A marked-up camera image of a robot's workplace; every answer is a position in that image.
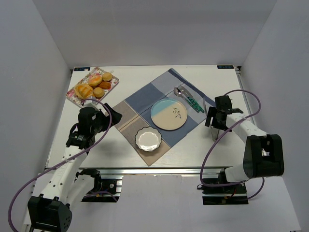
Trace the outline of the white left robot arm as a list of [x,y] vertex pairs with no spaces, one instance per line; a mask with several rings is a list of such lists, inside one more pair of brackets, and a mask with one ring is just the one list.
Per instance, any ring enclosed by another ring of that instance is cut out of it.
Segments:
[[122,118],[108,104],[103,107],[106,113],[91,104],[80,109],[78,122],[70,129],[61,163],[52,167],[52,178],[39,196],[31,196],[28,201],[33,230],[66,232],[72,221],[73,204],[95,188],[98,174],[78,173],[78,170],[97,144],[95,136],[101,132],[106,134]]

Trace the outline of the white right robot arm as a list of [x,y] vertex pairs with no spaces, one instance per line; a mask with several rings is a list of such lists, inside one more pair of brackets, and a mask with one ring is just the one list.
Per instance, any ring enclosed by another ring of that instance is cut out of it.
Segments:
[[245,144],[242,163],[220,171],[217,183],[210,184],[211,187],[227,187],[253,178],[283,175],[281,137],[256,127],[242,110],[233,108],[228,95],[215,98],[215,107],[209,108],[205,126],[223,132],[207,152],[206,157],[229,132],[236,134]]

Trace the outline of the long golden bread loaf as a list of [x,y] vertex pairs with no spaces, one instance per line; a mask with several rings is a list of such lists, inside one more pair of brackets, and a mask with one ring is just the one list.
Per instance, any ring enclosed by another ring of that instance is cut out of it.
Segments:
[[93,89],[88,84],[77,84],[74,88],[75,95],[79,99],[87,99],[94,96]]

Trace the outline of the floral serving tray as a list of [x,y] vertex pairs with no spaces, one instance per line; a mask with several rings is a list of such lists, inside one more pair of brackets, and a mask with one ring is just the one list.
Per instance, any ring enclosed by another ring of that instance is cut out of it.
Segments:
[[[79,82],[77,82],[67,93],[66,93],[66,97],[68,100],[70,100],[71,102],[73,102],[74,104],[78,105],[79,107],[83,107],[84,105],[84,100],[85,99],[79,99],[76,95],[75,95],[75,92],[74,92],[74,88],[77,84],[88,84],[88,79],[89,77],[93,76],[93,75],[101,75],[103,73],[106,73],[106,71],[104,71],[103,69],[99,68],[99,67],[95,67],[92,71],[90,71],[84,78],[82,78]],[[110,89],[104,89],[105,90],[105,95],[102,97],[102,98],[96,98],[95,96],[91,97],[93,99],[96,99],[98,101],[102,100],[104,97],[106,97],[106,95],[112,91],[116,85],[118,85],[119,83],[119,79],[117,77],[115,77],[113,75],[113,79],[110,81],[112,86]]]

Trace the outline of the white scalloped bowl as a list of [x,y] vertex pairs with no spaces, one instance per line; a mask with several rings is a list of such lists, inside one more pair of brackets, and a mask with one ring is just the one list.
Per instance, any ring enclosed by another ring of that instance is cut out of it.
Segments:
[[153,127],[143,127],[135,135],[136,146],[145,152],[155,151],[162,143],[161,133]]

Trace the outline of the blue table label right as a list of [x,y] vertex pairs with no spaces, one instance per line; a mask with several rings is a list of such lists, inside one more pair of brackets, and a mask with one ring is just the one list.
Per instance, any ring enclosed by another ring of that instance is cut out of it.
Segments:
[[234,69],[233,65],[217,65],[218,69]]

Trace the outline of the blue table label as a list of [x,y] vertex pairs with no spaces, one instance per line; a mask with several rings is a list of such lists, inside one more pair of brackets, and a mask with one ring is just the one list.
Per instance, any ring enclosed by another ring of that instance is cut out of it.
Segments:
[[89,71],[90,67],[75,67],[74,71],[75,72],[84,72],[84,71]]
[[233,65],[217,65],[218,69],[234,69]]

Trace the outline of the blue patchwork placemat cloth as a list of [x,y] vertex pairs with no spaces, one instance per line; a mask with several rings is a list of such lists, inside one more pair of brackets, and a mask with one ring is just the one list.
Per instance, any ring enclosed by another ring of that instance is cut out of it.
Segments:
[[[174,94],[174,88],[180,86],[189,91],[193,99],[202,107],[202,111],[196,112],[190,106],[190,101],[185,101]],[[153,110],[153,106],[161,100],[180,102],[184,105],[187,114],[183,114],[180,107],[177,106],[170,110],[172,113],[171,120],[185,121],[179,128],[167,130],[153,122],[152,116],[157,112]],[[114,107],[114,110],[123,116],[116,128],[143,161],[151,166],[206,119],[206,111],[210,106],[215,106],[214,100],[183,78],[176,70],[170,68]],[[148,127],[156,129],[162,138],[159,148],[150,152],[139,149],[135,138],[139,130]]]

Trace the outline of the pink glazed round bun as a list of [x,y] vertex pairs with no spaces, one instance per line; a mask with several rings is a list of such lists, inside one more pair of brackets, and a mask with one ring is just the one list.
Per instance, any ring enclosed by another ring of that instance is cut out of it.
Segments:
[[102,76],[101,75],[93,75],[89,77],[88,84],[91,87],[96,87],[102,82]]

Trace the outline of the round tan bun top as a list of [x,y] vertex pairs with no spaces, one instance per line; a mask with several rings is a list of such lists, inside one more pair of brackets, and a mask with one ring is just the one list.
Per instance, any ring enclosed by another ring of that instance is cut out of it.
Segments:
[[102,74],[102,81],[109,82],[113,79],[113,75],[110,72],[105,72]]

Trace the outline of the blue table label left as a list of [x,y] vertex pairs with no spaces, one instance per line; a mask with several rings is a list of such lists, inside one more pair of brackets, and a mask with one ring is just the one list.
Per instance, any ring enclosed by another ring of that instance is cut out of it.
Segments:
[[74,71],[75,72],[84,72],[84,71],[89,71],[90,67],[75,67]]

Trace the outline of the green handled knife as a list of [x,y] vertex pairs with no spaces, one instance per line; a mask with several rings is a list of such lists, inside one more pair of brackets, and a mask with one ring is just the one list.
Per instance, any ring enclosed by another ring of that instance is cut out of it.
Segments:
[[189,101],[193,104],[193,106],[199,111],[204,113],[203,108],[197,103],[197,101],[194,99],[193,95],[188,91],[188,90],[184,90],[187,98],[189,99]]

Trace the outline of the green handled fork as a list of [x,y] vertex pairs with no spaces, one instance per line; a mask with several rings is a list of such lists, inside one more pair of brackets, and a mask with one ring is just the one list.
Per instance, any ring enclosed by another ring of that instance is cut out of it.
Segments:
[[194,99],[193,95],[183,86],[179,86],[178,89],[180,92],[186,96],[186,98],[189,100],[189,102],[192,104],[193,108],[197,110],[197,112],[205,113],[203,108],[197,103],[197,101]]

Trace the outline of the green handled spoon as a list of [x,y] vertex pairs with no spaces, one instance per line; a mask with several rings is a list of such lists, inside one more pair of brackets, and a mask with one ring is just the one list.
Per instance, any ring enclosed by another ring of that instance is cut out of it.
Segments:
[[185,94],[177,87],[174,88],[174,94],[178,97],[181,97],[185,102],[187,102],[196,112],[199,112],[193,104],[189,101],[189,99],[185,96]]

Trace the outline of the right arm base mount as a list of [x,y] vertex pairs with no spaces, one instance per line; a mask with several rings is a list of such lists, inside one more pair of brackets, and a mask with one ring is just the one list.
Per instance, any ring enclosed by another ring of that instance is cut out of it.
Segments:
[[241,205],[249,204],[245,184],[227,187],[207,187],[199,184],[204,205]]

